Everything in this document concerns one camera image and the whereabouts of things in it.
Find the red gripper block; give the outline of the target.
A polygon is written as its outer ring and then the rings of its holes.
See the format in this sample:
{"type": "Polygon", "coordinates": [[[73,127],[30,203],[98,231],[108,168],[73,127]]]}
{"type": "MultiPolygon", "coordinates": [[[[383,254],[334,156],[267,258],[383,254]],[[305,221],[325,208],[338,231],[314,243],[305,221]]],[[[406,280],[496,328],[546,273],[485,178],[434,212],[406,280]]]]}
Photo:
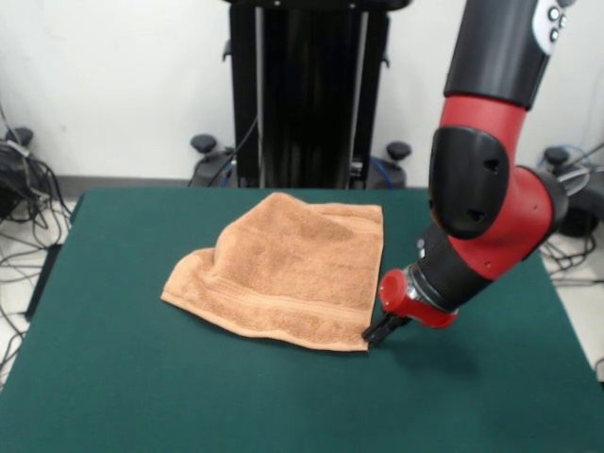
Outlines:
{"type": "Polygon", "coordinates": [[[369,344],[381,344],[399,327],[417,321],[430,328],[445,328],[453,324],[456,311],[446,312],[422,296],[404,270],[387,272],[378,285],[378,296],[386,313],[373,322],[362,338],[369,344]]]}

